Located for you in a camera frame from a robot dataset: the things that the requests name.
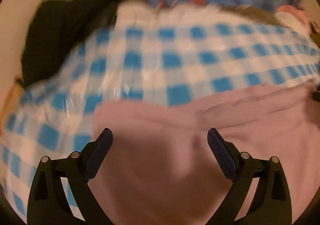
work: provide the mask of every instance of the black fabric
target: black fabric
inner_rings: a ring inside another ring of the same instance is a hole
[[[43,2],[30,24],[22,55],[25,87],[57,73],[77,42],[116,21],[122,0],[50,0]]]

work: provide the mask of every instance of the silver screw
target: silver screw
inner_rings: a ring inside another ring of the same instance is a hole
[[[47,157],[47,156],[44,156],[41,158],[41,162],[43,162],[43,163],[47,162],[48,160],[49,160],[49,157]]]
[[[241,157],[242,157],[243,159],[248,159],[248,158],[250,157],[250,155],[249,155],[247,152],[242,152],[242,153],[241,153]]]
[[[278,162],[279,162],[279,158],[278,158],[278,157],[275,157],[275,156],[273,156],[273,157],[271,158],[271,160],[272,160],[272,162],[274,162],[274,163],[278,163]]]
[[[72,158],[78,158],[79,155],[80,155],[79,152],[72,152],[72,153],[71,153],[71,157],[72,157]]]

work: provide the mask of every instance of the gingham fabric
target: gingham fabric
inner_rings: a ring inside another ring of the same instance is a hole
[[[318,60],[311,39],[278,26],[219,23],[98,31],[71,52],[58,76],[26,91],[8,119],[0,140],[6,198],[26,221],[41,157],[81,151],[91,139],[94,109],[105,99],[171,107],[262,82],[294,86],[311,77],[319,80]]]

